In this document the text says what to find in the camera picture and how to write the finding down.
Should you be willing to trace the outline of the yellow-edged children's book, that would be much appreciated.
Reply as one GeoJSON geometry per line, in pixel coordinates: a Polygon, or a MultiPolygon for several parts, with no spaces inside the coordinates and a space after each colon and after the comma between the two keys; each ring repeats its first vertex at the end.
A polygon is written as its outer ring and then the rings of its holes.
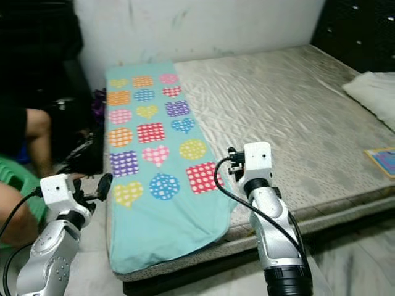
{"type": "Polygon", "coordinates": [[[379,147],[379,149],[365,149],[364,155],[383,172],[388,178],[395,178],[395,147],[379,147]]]}

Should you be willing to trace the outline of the white printed pillow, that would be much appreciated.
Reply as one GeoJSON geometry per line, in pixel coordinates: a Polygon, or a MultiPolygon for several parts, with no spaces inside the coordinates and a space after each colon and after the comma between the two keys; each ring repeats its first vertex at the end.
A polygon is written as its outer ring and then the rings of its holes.
{"type": "Polygon", "coordinates": [[[395,72],[364,72],[342,88],[395,132],[395,72]]]}

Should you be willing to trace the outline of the black bag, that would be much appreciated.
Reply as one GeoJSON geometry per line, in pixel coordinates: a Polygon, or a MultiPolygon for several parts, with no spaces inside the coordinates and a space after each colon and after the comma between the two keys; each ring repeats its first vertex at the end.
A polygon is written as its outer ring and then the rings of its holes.
{"type": "Polygon", "coordinates": [[[61,161],[59,174],[84,178],[104,172],[106,119],[104,126],[99,126],[91,115],[91,105],[90,119],[86,127],[77,130],[75,147],[61,161]]]}

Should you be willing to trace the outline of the teal blanket with coloured shapes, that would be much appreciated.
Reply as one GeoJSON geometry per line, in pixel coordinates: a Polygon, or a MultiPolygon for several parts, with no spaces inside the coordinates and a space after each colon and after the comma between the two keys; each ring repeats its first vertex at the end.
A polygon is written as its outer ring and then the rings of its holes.
{"type": "Polygon", "coordinates": [[[189,255],[228,231],[235,201],[172,63],[106,71],[108,257],[118,274],[189,255]]]}

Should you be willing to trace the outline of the grey quilted mattress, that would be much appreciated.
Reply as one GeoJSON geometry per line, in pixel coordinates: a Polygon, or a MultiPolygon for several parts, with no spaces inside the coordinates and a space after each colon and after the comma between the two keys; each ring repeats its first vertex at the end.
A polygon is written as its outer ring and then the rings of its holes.
{"type": "MultiPolygon", "coordinates": [[[[350,67],[305,46],[172,63],[216,163],[229,147],[268,142],[273,183],[303,234],[395,208],[395,180],[364,155],[395,147],[395,132],[339,90],[350,67]]],[[[243,198],[228,167],[221,184],[243,198]]],[[[135,273],[136,281],[255,249],[249,210],[235,201],[228,231],[189,255],[135,273]]]]}

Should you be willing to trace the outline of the green plastic stool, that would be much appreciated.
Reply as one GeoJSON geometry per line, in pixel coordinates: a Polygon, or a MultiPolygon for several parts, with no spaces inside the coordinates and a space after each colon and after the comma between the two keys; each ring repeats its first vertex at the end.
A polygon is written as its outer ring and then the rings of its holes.
{"type": "MultiPolygon", "coordinates": [[[[37,177],[37,175],[11,158],[0,156],[0,167],[0,181],[18,190],[23,195],[23,198],[27,197],[29,194],[33,194],[36,191],[36,188],[40,185],[40,178],[37,177]]],[[[47,206],[43,202],[43,199],[38,195],[34,195],[30,199],[26,200],[26,203],[28,204],[32,215],[34,215],[38,220],[40,231],[40,223],[42,223],[46,217],[47,206]]],[[[0,246],[1,249],[14,248],[6,244],[2,244],[1,241],[0,246]]]]}

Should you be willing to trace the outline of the purple bag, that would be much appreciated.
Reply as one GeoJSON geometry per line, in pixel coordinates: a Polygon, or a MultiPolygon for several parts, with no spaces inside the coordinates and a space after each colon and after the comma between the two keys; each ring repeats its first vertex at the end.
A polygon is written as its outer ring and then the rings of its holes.
{"type": "Polygon", "coordinates": [[[91,101],[91,115],[99,126],[104,126],[106,110],[106,88],[93,90],[91,101]]]}

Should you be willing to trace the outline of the black bed base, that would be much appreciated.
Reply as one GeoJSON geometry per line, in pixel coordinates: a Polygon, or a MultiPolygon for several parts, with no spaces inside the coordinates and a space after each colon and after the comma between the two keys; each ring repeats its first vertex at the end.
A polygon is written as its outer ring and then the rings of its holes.
{"type": "MultiPolygon", "coordinates": [[[[314,296],[395,296],[395,210],[307,236],[314,296]]],[[[129,296],[267,296],[249,250],[122,284],[129,296]]]]}

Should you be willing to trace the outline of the dark tufted headboard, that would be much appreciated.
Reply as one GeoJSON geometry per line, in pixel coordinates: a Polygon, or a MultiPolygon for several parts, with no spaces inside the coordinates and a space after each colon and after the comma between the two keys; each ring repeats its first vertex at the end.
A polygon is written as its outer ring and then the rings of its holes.
{"type": "Polygon", "coordinates": [[[358,72],[395,72],[395,0],[325,0],[310,44],[358,72]]]}

